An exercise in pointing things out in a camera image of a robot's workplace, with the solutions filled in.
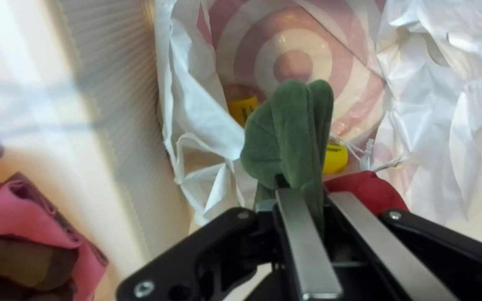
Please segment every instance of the green fabric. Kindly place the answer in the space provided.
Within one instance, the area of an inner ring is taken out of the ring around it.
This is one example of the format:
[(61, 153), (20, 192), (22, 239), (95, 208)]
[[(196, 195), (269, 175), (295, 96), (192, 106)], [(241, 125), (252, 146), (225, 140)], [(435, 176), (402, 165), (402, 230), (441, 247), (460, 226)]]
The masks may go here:
[(254, 204), (274, 198), (275, 176), (300, 189), (323, 232), (321, 173), (331, 125), (333, 92), (323, 80), (283, 82), (273, 96), (248, 118), (243, 167), (258, 180)]

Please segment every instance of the pink cloth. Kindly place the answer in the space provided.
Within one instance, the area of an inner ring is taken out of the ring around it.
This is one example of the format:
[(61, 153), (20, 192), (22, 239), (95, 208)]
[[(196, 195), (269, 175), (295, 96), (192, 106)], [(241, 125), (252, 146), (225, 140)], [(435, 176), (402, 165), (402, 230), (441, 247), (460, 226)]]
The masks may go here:
[(74, 301), (92, 300), (107, 268), (107, 259), (19, 173), (0, 184), (0, 236), (7, 235), (40, 244), (78, 248), (79, 257), (72, 272), (77, 288)]

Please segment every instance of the red object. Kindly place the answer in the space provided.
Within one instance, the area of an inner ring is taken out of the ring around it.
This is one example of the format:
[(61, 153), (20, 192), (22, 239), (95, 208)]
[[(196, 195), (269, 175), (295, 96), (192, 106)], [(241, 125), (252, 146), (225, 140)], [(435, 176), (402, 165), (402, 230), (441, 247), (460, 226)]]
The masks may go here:
[(390, 183), (373, 171), (352, 173), (323, 182), (329, 192), (348, 191), (354, 194), (375, 216), (390, 208), (408, 211), (407, 205)]

